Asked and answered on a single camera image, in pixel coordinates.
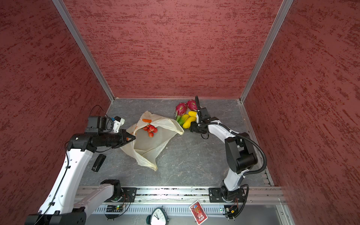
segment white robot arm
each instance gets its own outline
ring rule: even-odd
[[[39,209],[38,214],[29,215],[25,225],[82,225],[90,214],[107,199],[117,202],[123,194],[119,180],[105,180],[100,186],[74,204],[75,194],[85,167],[97,147],[119,148],[135,140],[135,136],[120,129],[124,119],[90,116],[84,134],[74,134],[66,148],[66,157],[59,175]],[[107,130],[107,122],[112,127]]]
[[[266,168],[266,156],[261,148],[249,138],[247,133],[240,134],[232,131],[216,117],[211,117],[206,108],[200,108],[199,99],[195,97],[197,120],[191,122],[190,131],[200,134],[209,133],[217,136],[225,144],[226,160],[230,167],[228,175],[224,179],[221,187],[221,195],[224,201],[232,202],[241,193],[240,184],[246,174],[260,173]],[[250,171],[257,164],[257,156],[254,146],[259,150],[263,157],[263,165],[260,169]]]

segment fruit pile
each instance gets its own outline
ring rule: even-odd
[[[143,130],[146,130],[148,132],[149,137],[153,137],[154,133],[157,133],[157,128],[153,125],[147,125],[146,127],[143,127]]]
[[[198,107],[194,100],[189,100],[187,103],[179,103],[175,109],[175,119],[184,129],[188,129],[190,127],[191,122],[196,121],[196,114]]]
[[[188,129],[190,127],[191,122],[196,121],[196,113],[195,111],[189,111],[188,114],[184,114],[180,117],[178,123],[180,126],[183,126],[184,129]]]

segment yellow fruit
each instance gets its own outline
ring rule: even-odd
[[[193,121],[196,121],[196,117],[190,116],[183,124],[183,128],[188,129],[190,127],[191,122],[193,122]]]
[[[195,111],[190,111],[190,112],[188,112],[188,114],[189,114],[189,116],[196,117],[197,112],[195,112]]]

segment plastic bag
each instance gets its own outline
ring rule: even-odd
[[[148,125],[143,119],[151,120],[151,125],[158,129],[158,132],[151,138],[143,127]],[[155,159],[165,148],[175,134],[182,135],[184,130],[174,119],[151,114],[146,111],[139,119],[137,124],[132,125],[126,130],[136,136],[136,139],[127,145],[120,147],[127,155],[136,159],[140,166],[147,166],[157,171]]]

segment red textured wall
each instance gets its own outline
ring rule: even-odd
[[[282,0],[64,0],[115,97],[238,98]]]
[[[55,182],[64,143],[109,99],[52,1],[0,5],[0,223],[24,224]]]
[[[296,224],[360,224],[359,10],[294,1],[246,98]]]

